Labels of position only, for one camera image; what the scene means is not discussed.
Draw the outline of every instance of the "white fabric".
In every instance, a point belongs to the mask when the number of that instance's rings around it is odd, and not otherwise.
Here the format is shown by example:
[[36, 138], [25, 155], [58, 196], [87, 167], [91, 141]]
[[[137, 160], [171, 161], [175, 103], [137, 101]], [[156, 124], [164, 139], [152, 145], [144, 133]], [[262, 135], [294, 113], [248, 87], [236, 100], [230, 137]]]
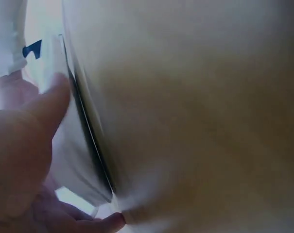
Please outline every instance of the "white fabric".
[[27, 65], [23, 57], [26, 0], [0, 0], [0, 77]]

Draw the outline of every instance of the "finger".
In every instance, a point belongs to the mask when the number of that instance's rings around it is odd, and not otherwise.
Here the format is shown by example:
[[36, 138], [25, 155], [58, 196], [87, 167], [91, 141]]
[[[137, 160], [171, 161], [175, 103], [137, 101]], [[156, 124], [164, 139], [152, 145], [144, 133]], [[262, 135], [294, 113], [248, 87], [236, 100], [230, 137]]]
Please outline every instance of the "finger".
[[116, 233], [125, 225], [126, 222], [121, 213], [114, 213], [101, 221], [78, 221], [79, 231], [83, 233]]
[[40, 124], [46, 136], [53, 138], [70, 101], [70, 85], [64, 74], [56, 73], [50, 89], [22, 106]]
[[62, 209], [75, 220], [94, 220], [90, 215], [84, 213], [73, 205], [60, 201]]

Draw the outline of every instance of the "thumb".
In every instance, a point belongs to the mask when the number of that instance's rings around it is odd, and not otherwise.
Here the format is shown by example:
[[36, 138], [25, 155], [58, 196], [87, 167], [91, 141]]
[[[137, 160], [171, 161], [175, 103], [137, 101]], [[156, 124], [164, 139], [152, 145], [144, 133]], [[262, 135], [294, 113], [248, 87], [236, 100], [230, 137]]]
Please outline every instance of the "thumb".
[[55, 74], [51, 88], [18, 110], [0, 110], [0, 220], [31, 205], [52, 159], [52, 137], [70, 100], [69, 82]]
[[70, 100], [69, 82], [62, 73], [55, 73], [49, 90], [22, 106], [52, 139], [66, 114]]

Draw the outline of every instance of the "hand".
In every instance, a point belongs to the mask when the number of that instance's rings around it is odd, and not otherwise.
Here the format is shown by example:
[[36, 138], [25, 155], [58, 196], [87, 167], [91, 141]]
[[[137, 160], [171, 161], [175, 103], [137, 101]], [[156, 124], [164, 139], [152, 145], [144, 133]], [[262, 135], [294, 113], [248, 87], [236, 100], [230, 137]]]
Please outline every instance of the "hand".
[[38, 88], [22, 78], [21, 70], [0, 78], [0, 109], [21, 106], [38, 95]]
[[56, 74], [45, 94], [0, 110], [0, 233], [114, 233], [124, 226], [121, 214], [92, 219], [42, 186], [69, 100], [69, 82]]

